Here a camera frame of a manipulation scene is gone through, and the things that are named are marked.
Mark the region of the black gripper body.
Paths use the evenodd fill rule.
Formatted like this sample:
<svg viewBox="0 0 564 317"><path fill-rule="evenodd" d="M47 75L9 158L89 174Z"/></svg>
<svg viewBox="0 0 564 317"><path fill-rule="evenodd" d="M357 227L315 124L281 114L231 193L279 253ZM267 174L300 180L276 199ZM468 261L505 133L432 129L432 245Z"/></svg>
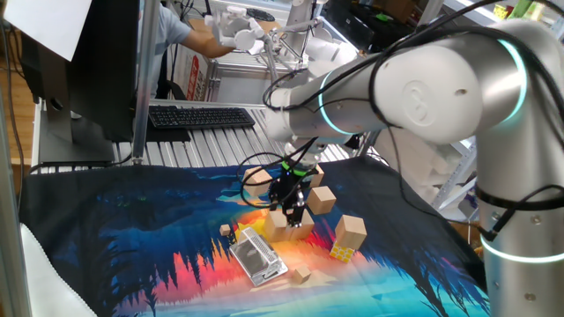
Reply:
<svg viewBox="0 0 564 317"><path fill-rule="evenodd" d="M270 186L269 192L274 189L280 194L279 203L284 203L295 195L302 183L307 179L307 175L298 175L292 172L283 172Z"/></svg>

